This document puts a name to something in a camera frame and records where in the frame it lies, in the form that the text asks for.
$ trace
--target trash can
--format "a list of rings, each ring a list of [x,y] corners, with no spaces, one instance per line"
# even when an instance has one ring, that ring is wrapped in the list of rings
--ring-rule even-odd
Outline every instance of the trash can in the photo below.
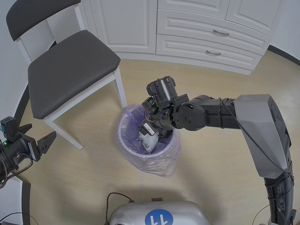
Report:
[[[152,153],[148,154],[137,130],[144,120],[144,112],[142,105],[129,105],[122,110],[115,132],[115,145],[137,169],[169,178],[175,172],[181,150],[180,132],[173,129],[169,137],[160,139]]]

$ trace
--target drawer handle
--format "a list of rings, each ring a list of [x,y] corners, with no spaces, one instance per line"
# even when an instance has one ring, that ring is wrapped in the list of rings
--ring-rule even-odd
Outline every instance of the drawer handle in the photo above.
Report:
[[[223,35],[223,36],[229,36],[229,33],[225,33],[225,32],[219,32],[219,31],[217,31],[217,30],[212,30],[212,32],[213,33],[216,33],[216,34],[218,34],[218,35]]]
[[[220,55],[221,55],[221,53],[214,53],[214,52],[210,52],[210,51],[208,51],[208,50],[206,50],[206,52],[207,52],[208,54],[210,54],[210,55],[215,55],[215,56],[220,56]]]

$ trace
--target floor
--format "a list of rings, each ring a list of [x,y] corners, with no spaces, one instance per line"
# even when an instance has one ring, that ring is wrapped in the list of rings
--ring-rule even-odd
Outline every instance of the floor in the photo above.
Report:
[[[293,208],[300,211],[300,66],[267,51],[250,76],[138,60],[122,60],[120,71],[128,104],[144,101],[147,84],[166,75],[174,78],[178,95],[187,93],[190,99],[200,94],[215,98],[271,94],[292,140]],[[257,212],[268,204],[263,178],[257,174],[240,130],[181,130],[176,172],[171,178],[161,178],[137,170],[115,148],[113,135],[120,113],[112,82],[56,120],[84,149],[58,135],[48,153],[22,174],[32,184],[30,213],[39,225],[104,224],[110,192],[124,193],[138,202],[152,197],[193,201],[214,225],[252,224]],[[36,140],[52,131],[32,117],[30,103],[21,125],[27,123],[33,126],[27,134]],[[126,198],[112,196],[109,213],[126,202]],[[254,224],[267,223],[269,217],[266,208]]]

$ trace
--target chair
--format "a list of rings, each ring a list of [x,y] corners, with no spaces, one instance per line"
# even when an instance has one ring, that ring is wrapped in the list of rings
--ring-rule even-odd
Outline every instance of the chair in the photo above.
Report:
[[[17,0],[10,8],[6,22],[12,39],[17,41],[29,64],[28,88],[33,117],[43,119],[62,137],[82,149],[81,143],[54,120],[111,81],[115,82],[122,108],[127,104],[118,67],[120,58],[85,30],[78,3],[80,0]],[[75,8],[81,31],[31,61],[21,35],[69,6]]]

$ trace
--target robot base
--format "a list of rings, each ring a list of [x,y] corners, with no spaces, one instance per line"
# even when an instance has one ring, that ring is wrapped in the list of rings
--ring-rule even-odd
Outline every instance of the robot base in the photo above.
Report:
[[[133,202],[118,207],[110,225],[212,225],[194,202]]]

